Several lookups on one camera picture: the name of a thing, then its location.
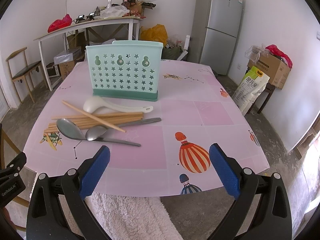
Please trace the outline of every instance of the spoon handle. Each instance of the spoon handle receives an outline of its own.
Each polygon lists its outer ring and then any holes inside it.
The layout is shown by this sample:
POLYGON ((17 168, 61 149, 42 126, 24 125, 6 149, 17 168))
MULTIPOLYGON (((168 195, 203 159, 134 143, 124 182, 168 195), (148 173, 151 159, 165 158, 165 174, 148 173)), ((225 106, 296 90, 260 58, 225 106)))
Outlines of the spoon handle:
POLYGON ((143 119, 143 120, 134 121, 134 122, 126 122, 126 123, 118 124, 118 127, 147 124, 147 123, 154 123, 154 122, 160 122, 160 121, 161 121, 160 117, 155 117, 155 118, 148 118, 148 119, 143 119))
POLYGON ((110 139, 110 138, 101 138, 98 137, 97 139, 93 140, 94 142, 109 142, 109 143, 120 143, 120 144, 127 144, 132 146, 141 147, 140 143, 134 143, 129 141, 117 140, 117 139, 110 139))

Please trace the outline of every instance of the metal spoon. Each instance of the metal spoon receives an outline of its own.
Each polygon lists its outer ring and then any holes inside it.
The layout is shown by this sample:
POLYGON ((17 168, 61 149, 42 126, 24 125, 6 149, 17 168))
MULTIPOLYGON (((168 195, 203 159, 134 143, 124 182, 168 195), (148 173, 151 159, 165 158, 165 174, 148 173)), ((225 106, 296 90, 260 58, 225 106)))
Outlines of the metal spoon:
MULTIPOLYGON (((76 126, 72 121, 62 118, 57 120, 57 128, 60 133, 62 133, 65 137, 73 139, 73 140, 81 140, 81 141, 88 141, 78 126, 76 126)), ((120 144, 127 144, 132 146, 140 147, 141 144, 128 142, 123 140, 111 139, 111 138, 96 138, 93 140, 95 142, 108 142, 108 143, 120 143, 120 144)))
MULTIPOLYGON (((141 125, 141 124, 160 122, 160 121, 161 121, 161 118, 156 117, 156 118, 149 118, 149 119, 139 120, 139 121, 135 121, 135 122, 126 122, 126 123, 119 124, 117 126, 118 127, 124 127, 124 126, 141 125)), ((102 137, 104 135, 104 133, 108 129, 109 128, 106 127, 103 124, 95 125, 95 126, 89 128, 89 130, 87 130, 87 132, 85 133, 85 138, 88 141, 96 140, 97 138, 102 137)))

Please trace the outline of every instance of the refrigerator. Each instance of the refrigerator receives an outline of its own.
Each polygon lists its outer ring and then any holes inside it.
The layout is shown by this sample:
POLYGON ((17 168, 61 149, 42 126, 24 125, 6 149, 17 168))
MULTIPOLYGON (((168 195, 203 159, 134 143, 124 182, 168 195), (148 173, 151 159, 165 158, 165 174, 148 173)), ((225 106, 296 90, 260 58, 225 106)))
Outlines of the refrigerator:
POLYGON ((226 75, 238 37, 243 0, 196 0, 187 61, 226 75))

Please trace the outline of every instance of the silver screw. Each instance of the silver screw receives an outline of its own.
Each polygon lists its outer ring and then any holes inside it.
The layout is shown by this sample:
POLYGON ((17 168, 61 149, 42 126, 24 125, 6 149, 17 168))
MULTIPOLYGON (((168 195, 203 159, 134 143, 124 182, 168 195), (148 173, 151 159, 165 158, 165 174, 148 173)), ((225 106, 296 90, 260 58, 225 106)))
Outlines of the silver screw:
POLYGON ((275 174, 273 174, 273 176, 274 176, 276 179, 280 179, 280 178, 281 178, 281 176, 280 176, 279 173, 275 173, 275 174))
POLYGON ((249 169, 249 168, 244 168, 243 172, 244 172, 245 174, 247 174, 247 175, 252 174, 252 170, 249 169))
POLYGON ((76 174, 76 170, 75 169, 70 169, 70 170, 68 170, 67 174, 69 176, 72 176, 72 175, 76 174))
POLYGON ((45 178, 45 173, 41 173, 38 178, 39 179, 44 179, 45 178))

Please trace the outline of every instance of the red plastic bag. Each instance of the red plastic bag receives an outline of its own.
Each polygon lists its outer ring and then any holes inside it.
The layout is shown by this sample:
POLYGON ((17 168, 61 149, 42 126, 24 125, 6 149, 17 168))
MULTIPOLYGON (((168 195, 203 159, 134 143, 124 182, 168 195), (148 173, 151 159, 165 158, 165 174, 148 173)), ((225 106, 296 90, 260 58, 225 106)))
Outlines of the red plastic bag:
POLYGON ((287 54, 284 54, 281 50, 278 49, 278 47, 274 44, 266 47, 266 49, 270 50, 270 52, 276 56, 280 56, 280 57, 284 57, 285 60, 287 61, 288 63, 288 67, 289 68, 292 68, 292 61, 291 59, 289 58, 289 56, 287 54))
POLYGON ((53 23, 50 24, 49 28, 48 28, 48 33, 53 32, 55 30, 67 27, 69 25, 71 25, 72 23, 72 19, 70 17, 70 15, 66 14, 65 17, 63 17, 62 20, 55 20, 53 23))

